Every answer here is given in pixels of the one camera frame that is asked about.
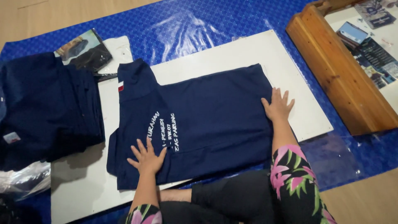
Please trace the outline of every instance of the wooden floor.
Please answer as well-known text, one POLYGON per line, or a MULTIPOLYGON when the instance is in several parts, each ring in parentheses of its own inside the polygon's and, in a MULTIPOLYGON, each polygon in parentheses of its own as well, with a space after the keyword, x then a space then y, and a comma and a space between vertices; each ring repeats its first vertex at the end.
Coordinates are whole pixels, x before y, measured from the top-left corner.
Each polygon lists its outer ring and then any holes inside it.
MULTIPOLYGON (((16 41, 157 0, 0 0, 0 50, 16 41)), ((338 223, 397 224, 398 169, 321 193, 338 223)))

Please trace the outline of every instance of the person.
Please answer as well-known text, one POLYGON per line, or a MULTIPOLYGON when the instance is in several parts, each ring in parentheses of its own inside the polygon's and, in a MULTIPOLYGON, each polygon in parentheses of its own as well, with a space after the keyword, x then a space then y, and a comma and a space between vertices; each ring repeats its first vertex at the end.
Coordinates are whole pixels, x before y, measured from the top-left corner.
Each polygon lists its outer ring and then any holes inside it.
POLYGON ((156 156, 150 139, 147 149, 137 140, 131 147, 138 162, 127 159, 140 173, 138 187, 128 214, 121 223, 336 223, 320 198, 314 172, 300 149, 288 122, 294 100, 288 91, 273 88, 271 104, 261 102, 272 121, 272 163, 267 170, 249 171, 192 189, 157 191, 155 175, 166 148, 156 156))

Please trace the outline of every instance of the wooden tray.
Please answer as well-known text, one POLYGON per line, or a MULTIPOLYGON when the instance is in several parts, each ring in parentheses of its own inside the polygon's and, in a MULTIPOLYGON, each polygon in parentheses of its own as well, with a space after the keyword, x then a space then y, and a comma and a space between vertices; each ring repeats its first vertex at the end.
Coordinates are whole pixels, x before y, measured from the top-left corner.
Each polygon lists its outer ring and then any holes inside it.
POLYGON ((286 31, 352 135, 398 127, 398 115, 325 20, 360 0, 320 0, 295 14, 286 31))

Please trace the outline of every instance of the shirt sleeve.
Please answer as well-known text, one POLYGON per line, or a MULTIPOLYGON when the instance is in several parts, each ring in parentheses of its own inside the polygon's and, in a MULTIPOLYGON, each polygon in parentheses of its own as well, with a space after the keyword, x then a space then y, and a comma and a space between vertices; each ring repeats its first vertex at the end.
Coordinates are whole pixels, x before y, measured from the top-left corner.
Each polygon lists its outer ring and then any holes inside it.
POLYGON ((299 146, 285 145, 274 153, 270 180, 285 223, 336 223, 319 196, 315 174, 299 146))
POLYGON ((150 204, 143 204, 136 207, 129 213, 126 219, 126 224, 162 224, 162 214, 159 208, 150 204))

